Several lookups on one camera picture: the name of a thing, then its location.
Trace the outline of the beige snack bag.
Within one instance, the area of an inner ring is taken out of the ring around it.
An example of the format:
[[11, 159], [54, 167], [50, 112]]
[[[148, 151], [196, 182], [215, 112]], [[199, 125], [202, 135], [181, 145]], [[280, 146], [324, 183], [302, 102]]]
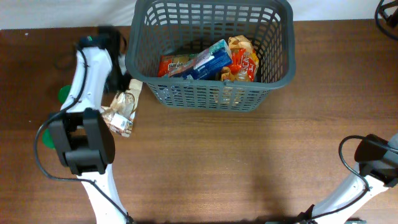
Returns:
[[143, 83], [132, 79], [126, 91], [118, 91], [109, 106], [102, 106], [101, 115], [110, 131], [128, 138], [136, 116]]

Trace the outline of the green lid jar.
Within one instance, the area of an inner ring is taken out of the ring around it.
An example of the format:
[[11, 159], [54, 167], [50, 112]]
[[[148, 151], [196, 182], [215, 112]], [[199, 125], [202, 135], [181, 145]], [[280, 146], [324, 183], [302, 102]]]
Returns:
[[42, 142], [47, 148], [55, 149], [53, 139], [52, 139], [50, 131], [48, 129], [46, 129], [42, 135]]
[[71, 87], [71, 85], [65, 85], [59, 90], [58, 100], [61, 104], [64, 104], [64, 102], [67, 100]]

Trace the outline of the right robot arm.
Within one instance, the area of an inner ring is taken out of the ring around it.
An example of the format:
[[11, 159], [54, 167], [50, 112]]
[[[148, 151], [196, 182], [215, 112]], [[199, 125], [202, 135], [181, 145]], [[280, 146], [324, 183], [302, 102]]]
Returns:
[[[360, 140], [350, 167], [343, 156], [344, 144]], [[301, 213], [295, 223], [346, 223], [373, 197], [397, 186], [397, 135], [390, 140], [375, 134], [350, 135], [339, 144], [338, 155], [349, 176], [329, 195]]]

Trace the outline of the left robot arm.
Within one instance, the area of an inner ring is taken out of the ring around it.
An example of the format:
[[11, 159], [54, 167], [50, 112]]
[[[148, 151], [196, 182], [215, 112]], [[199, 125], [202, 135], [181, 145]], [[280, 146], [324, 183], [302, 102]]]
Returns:
[[100, 109], [104, 93], [126, 90], [131, 76], [120, 66], [126, 39], [113, 26], [79, 40], [72, 86], [61, 110], [41, 126], [48, 129], [60, 163], [83, 185], [97, 223], [134, 223], [113, 178], [114, 138]]

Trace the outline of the orange pasta packet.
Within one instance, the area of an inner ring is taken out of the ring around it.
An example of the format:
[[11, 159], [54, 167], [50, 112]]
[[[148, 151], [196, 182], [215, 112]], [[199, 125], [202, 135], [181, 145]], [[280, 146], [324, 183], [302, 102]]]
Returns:
[[197, 54], [163, 55], [160, 58], [157, 76], [163, 77], [178, 67], [185, 65], [197, 56]]

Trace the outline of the tan orange snack bag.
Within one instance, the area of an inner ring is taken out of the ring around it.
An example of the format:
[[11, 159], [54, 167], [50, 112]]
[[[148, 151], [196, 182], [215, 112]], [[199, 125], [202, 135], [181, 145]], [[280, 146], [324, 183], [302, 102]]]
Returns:
[[228, 47], [232, 53], [232, 64], [222, 68], [220, 80], [253, 82], [259, 59], [250, 40], [243, 35], [230, 37]]

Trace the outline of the grey plastic shopping basket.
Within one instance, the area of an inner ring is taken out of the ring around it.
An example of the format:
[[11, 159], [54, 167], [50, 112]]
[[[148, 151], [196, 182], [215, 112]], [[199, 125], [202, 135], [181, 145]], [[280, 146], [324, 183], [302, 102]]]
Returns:
[[126, 66], [164, 105], [252, 111], [295, 75], [286, 0], [138, 1]]

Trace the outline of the blue white carton box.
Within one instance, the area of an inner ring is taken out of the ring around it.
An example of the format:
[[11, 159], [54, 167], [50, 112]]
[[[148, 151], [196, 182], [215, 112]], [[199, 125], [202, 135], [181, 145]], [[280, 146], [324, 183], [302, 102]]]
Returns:
[[215, 75], [232, 64], [232, 53], [224, 39], [197, 54], [185, 65], [165, 75], [167, 78], [184, 78], [189, 80], [212, 80]]

